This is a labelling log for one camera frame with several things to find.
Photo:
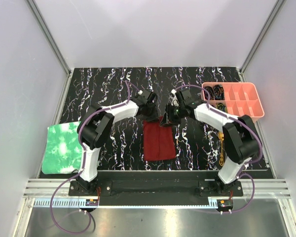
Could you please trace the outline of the red cloth napkin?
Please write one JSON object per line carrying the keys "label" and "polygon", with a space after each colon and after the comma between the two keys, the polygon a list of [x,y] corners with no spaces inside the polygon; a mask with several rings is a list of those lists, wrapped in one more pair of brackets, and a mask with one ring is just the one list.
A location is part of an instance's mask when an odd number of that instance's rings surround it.
{"label": "red cloth napkin", "polygon": [[176,157],[172,128],[160,125],[161,118],[157,121],[144,121],[144,160],[160,161]]}

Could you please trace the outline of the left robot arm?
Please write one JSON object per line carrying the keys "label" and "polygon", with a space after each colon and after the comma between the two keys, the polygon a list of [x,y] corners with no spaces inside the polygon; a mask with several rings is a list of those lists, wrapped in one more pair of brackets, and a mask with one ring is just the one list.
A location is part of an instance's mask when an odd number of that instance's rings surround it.
{"label": "left robot arm", "polygon": [[87,196],[97,189],[97,166],[101,147],[108,140],[114,123],[137,116],[156,121],[157,95],[152,91],[140,90],[134,97],[108,107],[93,105],[81,119],[77,128],[78,141],[82,146],[82,160],[76,181],[79,189]]}

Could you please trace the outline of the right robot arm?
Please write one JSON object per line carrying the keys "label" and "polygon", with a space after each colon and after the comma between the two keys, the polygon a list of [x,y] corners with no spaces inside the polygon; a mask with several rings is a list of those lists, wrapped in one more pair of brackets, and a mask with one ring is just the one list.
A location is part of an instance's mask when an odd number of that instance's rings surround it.
{"label": "right robot arm", "polygon": [[220,196],[227,195],[245,165],[253,163],[254,156],[262,157],[262,144],[252,118],[237,117],[215,108],[209,101],[195,99],[187,87],[173,89],[160,125],[177,126],[184,118],[206,123],[223,134],[226,158],[210,190]]}

